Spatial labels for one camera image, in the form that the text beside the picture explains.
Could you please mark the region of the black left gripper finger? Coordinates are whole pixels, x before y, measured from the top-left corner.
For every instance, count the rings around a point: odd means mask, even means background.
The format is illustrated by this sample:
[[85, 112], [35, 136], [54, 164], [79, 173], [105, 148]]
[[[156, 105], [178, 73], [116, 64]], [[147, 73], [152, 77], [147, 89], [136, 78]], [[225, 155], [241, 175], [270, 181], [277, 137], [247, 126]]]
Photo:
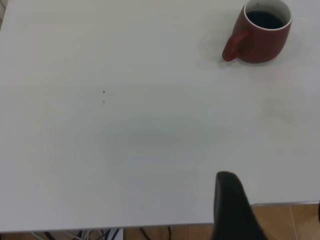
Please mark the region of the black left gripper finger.
[[215, 178], [213, 240], [266, 240], [240, 179], [219, 171]]

